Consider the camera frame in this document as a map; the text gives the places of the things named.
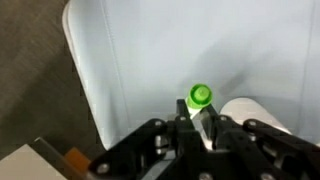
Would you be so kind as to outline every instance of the white object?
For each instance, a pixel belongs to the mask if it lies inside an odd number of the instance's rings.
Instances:
[[[66,180],[28,145],[22,146],[0,161],[0,179]]]
[[[319,0],[71,0],[64,29],[107,149],[196,83],[320,140]]]
[[[188,111],[190,114],[190,119],[193,119],[200,111],[201,109],[194,109],[188,106]]]
[[[265,108],[256,101],[249,98],[237,98],[225,104],[220,114],[233,118],[235,122],[242,125],[245,120],[257,119],[286,133],[290,131],[285,128],[275,117],[273,117]]]

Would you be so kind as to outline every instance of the screw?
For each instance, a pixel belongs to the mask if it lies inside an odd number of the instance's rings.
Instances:
[[[156,136],[155,145],[156,147],[161,147],[161,136]]]
[[[227,120],[227,118],[226,118],[225,116],[221,116],[220,119],[221,119],[222,121],[226,121],[226,120]]]
[[[98,174],[104,174],[107,173],[109,171],[109,164],[104,163],[104,164],[100,164],[97,168],[97,173]]]
[[[251,141],[256,141],[257,137],[254,134],[250,134],[249,138],[251,139]]]
[[[157,121],[155,124],[156,124],[156,126],[161,126],[162,122],[161,121]]]
[[[269,173],[262,173],[261,180],[275,180],[275,178]]]
[[[168,152],[168,148],[160,148],[160,149],[156,149],[156,153],[158,155],[162,155]]]
[[[250,125],[250,126],[256,126],[257,123],[256,123],[255,121],[249,121],[249,125]]]
[[[209,173],[201,173],[199,175],[199,180],[213,180],[213,178]]]

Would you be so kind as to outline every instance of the gray carpet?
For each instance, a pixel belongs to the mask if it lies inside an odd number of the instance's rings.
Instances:
[[[62,30],[66,3],[0,1],[0,158],[39,136],[61,153],[103,151]]]

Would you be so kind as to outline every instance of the green bottle cap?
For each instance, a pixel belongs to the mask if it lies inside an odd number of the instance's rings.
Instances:
[[[187,105],[193,109],[202,109],[211,104],[212,96],[211,89],[207,85],[196,84],[189,92]]]

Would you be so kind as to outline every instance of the white surface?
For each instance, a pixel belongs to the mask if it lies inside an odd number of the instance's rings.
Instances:
[[[249,98],[237,98],[225,104],[220,114],[224,114],[233,118],[238,124],[243,124],[245,120],[257,119],[286,133],[290,131],[285,128],[275,117],[273,117],[260,104]]]
[[[71,0],[65,19],[109,148],[172,114],[195,83],[212,88],[217,110],[250,97],[317,142],[319,12],[319,0]]]
[[[22,146],[0,161],[0,179],[66,180],[28,145]]]
[[[190,114],[190,119],[193,119],[201,111],[201,109],[193,109],[188,107],[188,111]]]

